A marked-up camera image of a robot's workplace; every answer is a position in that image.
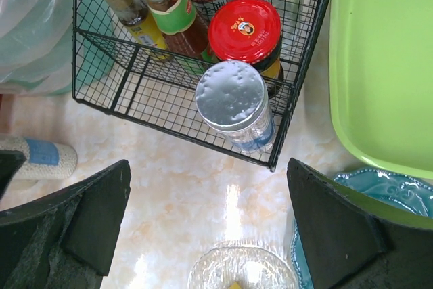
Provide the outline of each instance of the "marble countertop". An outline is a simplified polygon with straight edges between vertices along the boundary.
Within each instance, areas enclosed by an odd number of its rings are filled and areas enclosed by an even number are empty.
[[[329,113],[326,19],[274,173],[59,97],[3,99],[0,129],[73,146],[78,167],[65,181],[12,182],[0,210],[80,181],[120,160],[131,195],[110,274],[102,288],[186,288],[194,263],[214,245],[287,241],[292,222],[286,179],[295,157],[333,175],[362,166],[336,138]]]

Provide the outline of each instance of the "black object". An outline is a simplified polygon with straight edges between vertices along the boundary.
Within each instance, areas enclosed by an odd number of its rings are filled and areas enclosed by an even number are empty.
[[[112,262],[131,180],[121,160],[0,212],[0,288],[99,288]]]
[[[288,165],[290,197],[315,289],[431,288],[433,219]]]
[[[6,192],[12,177],[26,161],[22,152],[0,150],[0,200]]]
[[[283,81],[266,78],[268,84],[275,83],[279,89],[270,101],[277,135],[272,149],[257,155],[242,154],[200,118],[194,101],[200,76],[184,71],[177,62],[186,57],[137,44],[117,21],[112,24],[119,28],[120,35],[113,37],[110,24],[97,17],[104,13],[100,1],[74,0],[72,96],[78,103],[275,170],[329,0],[267,0],[279,11],[285,32],[281,52],[285,76]],[[202,15],[210,20],[225,3],[209,5]],[[299,13],[296,21],[290,14],[292,11]],[[96,57],[103,60],[98,64],[83,56],[90,44],[99,48]],[[154,59],[163,53],[172,54],[174,59],[168,62]],[[108,61],[112,60],[117,64],[110,75],[88,85],[94,80],[89,67],[104,74]],[[197,59],[188,62],[210,66]]]

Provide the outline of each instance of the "clear jar with silver lid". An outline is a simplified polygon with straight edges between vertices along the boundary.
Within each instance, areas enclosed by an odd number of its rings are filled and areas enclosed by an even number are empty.
[[[272,147],[275,126],[265,81],[251,65],[223,61],[210,67],[196,88],[204,121],[243,153]]]

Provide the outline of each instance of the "metal rack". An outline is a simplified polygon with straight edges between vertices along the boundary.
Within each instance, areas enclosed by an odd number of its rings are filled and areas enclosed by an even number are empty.
[[[186,57],[134,42],[104,0],[74,0],[72,96],[106,114],[274,171],[329,0],[267,1],[281,16],[285,72],[284,81],[266,79],[281,85],[270,101],[277,136],[269,152],[242,154],[209,128],[197,113],[194,99],[200,77],[184,71],[177,62]],[[220,6],[208,6],[202,15],[210,20]],[[173,59],[164,63],[155,60],[161,53],[169,53]],[[187,62],[210,66],[191,58]]]

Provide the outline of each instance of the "teal glass plate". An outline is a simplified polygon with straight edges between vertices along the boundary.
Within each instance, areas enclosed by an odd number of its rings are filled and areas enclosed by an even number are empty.
[[[417,215],[433,217],[433,187],[420,179],[380,169],[364,168],[352,173],[340,173],[334,180],[391,206]],[[299,288],[313,289],[296,222],[290,249],[290,258],[298,276]]]

